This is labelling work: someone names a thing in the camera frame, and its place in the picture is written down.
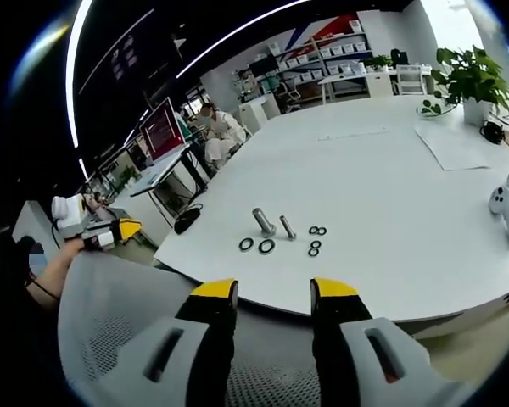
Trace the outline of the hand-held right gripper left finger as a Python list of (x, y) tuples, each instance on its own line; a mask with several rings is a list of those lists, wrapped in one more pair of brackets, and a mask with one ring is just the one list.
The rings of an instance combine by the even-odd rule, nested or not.
[(108, 374), (119, 406), (222, 406), (234, 355), (238, 281), (196, 287), (176, 315), (120, 349)]

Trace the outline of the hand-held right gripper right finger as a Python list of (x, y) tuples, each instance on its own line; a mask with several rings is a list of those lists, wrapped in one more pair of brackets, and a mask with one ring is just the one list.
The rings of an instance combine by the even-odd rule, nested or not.
[(372, 317), (352, 286), (315, 277), (310, 295), (323, 406), (460, 406), (470, 396), (432, 368), (418, 341)]

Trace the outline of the person's left hand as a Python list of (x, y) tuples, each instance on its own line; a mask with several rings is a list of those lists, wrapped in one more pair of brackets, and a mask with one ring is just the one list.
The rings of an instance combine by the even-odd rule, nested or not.
[(72, 238), (64, 242), (59, 250), (59, 257), (64, 262), (71, 262), (77, 254), (79, 254), (85, 247), (85, 242), (82, 238)]

